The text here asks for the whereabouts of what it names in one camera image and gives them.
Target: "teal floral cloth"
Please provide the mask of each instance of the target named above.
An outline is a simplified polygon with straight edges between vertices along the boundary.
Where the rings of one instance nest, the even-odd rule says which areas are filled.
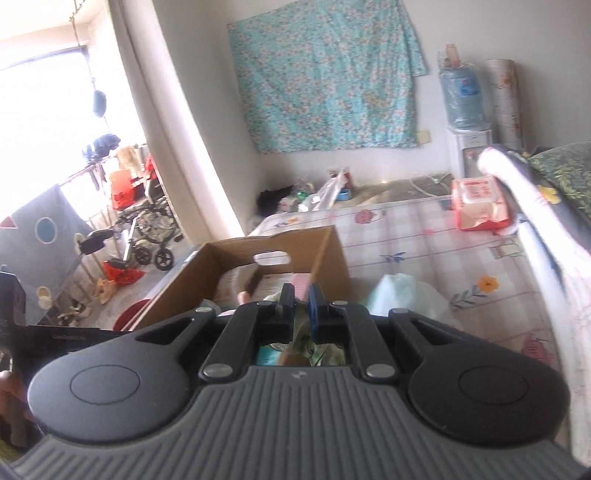
[[[260,152],[416,146],[426,70],[401,1],[299,0],[228,30]]]

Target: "cardboard box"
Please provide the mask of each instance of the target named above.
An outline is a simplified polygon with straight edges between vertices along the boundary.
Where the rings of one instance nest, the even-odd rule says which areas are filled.
[[[310,273],[311,283],[320,285],[327,300],[349,299],[349,270],[334,227],[232,238],[204,244],[148,304],[130,329],[152,325],[197,307],[203,299],[211,300],[223,273],[253,263],[256,254],[265,252],[285,252],[290,261],[280,265],[260,265],[261,275]]]

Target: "black circular pad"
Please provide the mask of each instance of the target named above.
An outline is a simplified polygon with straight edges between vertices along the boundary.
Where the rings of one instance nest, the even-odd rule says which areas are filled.
[[[139,387],[139,376],[133,370],[119,365],[98,365],[77,373],[70,389],[83,402],[109,405],[124,401]]]
[[[552,438],[569,407],[557,372],[484,342],[430,349],[411,376],[408,396],[441,433],[499,447]]]
[[[169,323],[182,327],[185,320]],[[188,330],[166,345],[136,339],[140,330],[46,365],[28,390],[38,425],[76,443],[126,442],[162,428],[191,396],[177,360],[184,341],[176,343]]]
[[[460,377],[460,389],[467,397],[489,405],[509,405],[527,393],[527,382],[514,370],[476,367]]]

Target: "bed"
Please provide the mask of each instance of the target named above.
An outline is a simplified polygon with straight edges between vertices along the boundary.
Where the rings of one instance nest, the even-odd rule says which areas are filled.
[[[557,266],[558,280],[549,271],[538,272],[538,283],[548,289],[548,318],[571,393],[571,451],[585,465],[591,463],[590,164],[589,142],[554,149],[530,161],[491,147],[479,159],[480,170],[494,175],[515,197],[527,219],[520,230],[535,231]],[[534,260],[531,264],[538,268]]]
[[[467,333],[561,368],[553,325],[566,299],[531,225],[509,235],[461,232],[450,198],[437,197],[274,215],[252,235],[323,225],[339,233],[353,300],[364,301],[385,274],[410,274],[449,299]],[[565,446],[567,430],[557,438]]]

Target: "white plastic bag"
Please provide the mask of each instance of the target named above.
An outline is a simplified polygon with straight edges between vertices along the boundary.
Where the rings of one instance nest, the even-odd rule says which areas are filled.
[[[347,183],[344,169],[339,174],[327,181],[318,192],[307,196],[298,205],[299,212],[316,212],[317,210],[329,210],[335,204],[340,191]]]
[[[408,309],[463,330],[453,317],[449,302],[431,285],[412,275],[384,275],[369,294],[366,307],[370,314],[381,317],[387,317],[391,309]]]

